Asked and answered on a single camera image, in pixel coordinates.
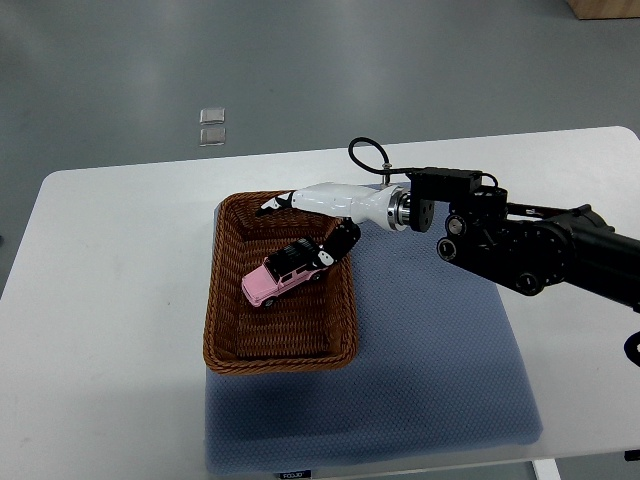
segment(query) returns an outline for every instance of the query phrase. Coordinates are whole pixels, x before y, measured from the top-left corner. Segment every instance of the cardboard box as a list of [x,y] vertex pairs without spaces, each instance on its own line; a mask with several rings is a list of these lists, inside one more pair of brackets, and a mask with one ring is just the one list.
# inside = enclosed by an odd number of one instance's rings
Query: cardboard box
[[640,0],[567,0],[580,20],[640,17]]

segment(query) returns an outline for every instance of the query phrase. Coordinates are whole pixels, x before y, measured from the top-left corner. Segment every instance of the black cable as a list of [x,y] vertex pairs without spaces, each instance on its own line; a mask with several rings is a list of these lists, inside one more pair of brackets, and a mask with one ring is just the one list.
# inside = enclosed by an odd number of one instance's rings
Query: black cable
[[417,170],[421,170],[420,168],[378,169],[378,168],[373,168],[373,167],[370,167],[368,165],[365,165],[360,160],[358,160],[358,158],[356,157],[355,153],[353,153],[353,148],[356,146],[357,143],[361,143],[361,142],[362,143],[368,143],[369,145],[372,145],[372,146],[376,147],[376,149],[382,155],[382,159],[384,160],[384,163],[389,163],[390,164],[389,156],[387,155],[387,152],[384,151],[384,148],[382,148],[382,145],[380,145],[375,140],[371,140],[370,138],[367,138],[367,137],[358,137],[358,138],[354,138],[353,140],[351,140],[351,143],[349,144],[349,157],[351,158],[351,160],[353,160],[353,163],[355,163],[360,168],[366,170],[369,173],[375,173],[376,175],[393,175],[393,174],[399,174],[399,173],[411,173],[411,172],[415,172]]
[[498,186],[498,179],[496,177],[494,177],[493,175],[491,175],[490,173],[482,173],[481,175],[482,177],[488,177],[491,180],[493,180],[493,186],[497,187]]

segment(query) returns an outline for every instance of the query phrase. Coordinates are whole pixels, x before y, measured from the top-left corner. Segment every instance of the mat label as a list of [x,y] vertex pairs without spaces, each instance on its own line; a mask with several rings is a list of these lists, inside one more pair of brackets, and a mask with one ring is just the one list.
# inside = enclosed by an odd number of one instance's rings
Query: mat label
[[298,478],[311,478],[311,470],[300,470],[298,472],[279,473],[278,478],[282,480],[297,480]]

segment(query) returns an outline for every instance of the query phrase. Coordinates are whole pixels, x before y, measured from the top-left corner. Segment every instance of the white table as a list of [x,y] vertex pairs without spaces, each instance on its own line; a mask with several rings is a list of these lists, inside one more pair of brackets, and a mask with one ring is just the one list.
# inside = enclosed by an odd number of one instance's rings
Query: white table
[[[619,233],[640,238],[640,142],[629,130],[387,151],[397,167],[493,173],[512,202],[591,203]],[[49,176],[0,301],[0,478],[209,478],[201,350],[213,210],[234,192],[321,181],[378,179],[353,165],[346,149]],[[535,298],[502,288],[500,294],[544,425],[540,440],[325,469],[319,476],[640,447],[640,369],[622,350],[640,330],[640,316],[570,285]]]

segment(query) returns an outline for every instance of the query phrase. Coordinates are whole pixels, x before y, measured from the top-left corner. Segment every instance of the white robotic hand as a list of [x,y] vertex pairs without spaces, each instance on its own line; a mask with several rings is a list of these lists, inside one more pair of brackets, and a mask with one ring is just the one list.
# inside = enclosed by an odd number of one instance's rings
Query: white robotic hand
[[320,183],[272,198],[260,207],[257,216],[283,208],[297,208],[355,223],[371,220],[385,230],[402,231],[407,222],[409,190],[390,185],[376,190],[359,185]]

